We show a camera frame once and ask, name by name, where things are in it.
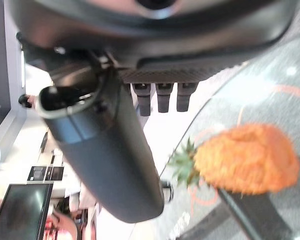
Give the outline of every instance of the pineapple leaves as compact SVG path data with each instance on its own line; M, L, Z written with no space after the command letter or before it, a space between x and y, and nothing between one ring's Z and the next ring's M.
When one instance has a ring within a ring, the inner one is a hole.
M189 185L199 186L200 174L195 169L194 156L196 153L195 144L188 139L186 146L181 146L181 152L174 151L168 163L169 166L175 168L173 178L177 178L178 186L185 183Z

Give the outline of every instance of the black display screen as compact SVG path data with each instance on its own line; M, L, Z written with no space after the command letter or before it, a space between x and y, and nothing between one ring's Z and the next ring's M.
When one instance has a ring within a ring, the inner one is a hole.
M0 240L39 240L52 184L10 185L0 208Z

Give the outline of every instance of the monitor screen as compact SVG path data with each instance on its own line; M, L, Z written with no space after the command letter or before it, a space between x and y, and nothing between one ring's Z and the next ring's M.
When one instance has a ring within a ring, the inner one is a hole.
M0 207L0 240L41 240L53 184L10 185Z

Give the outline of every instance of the orange pineapple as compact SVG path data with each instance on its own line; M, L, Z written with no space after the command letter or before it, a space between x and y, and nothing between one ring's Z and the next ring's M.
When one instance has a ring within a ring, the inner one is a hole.
M197 149L188 141L175 153L178 182L208 184L234 193L278 192L297 183L300 162L293 144L269 124L247 124L211 138Z

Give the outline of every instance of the black plastic device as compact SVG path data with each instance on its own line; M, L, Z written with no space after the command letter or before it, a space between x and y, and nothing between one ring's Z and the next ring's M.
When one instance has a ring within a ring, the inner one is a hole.
M65 88L43 89L36 109L110 213L127 223L155 218L163 211L164 195L131 97L114 69L99 77L99 87L84 100L63 98Z

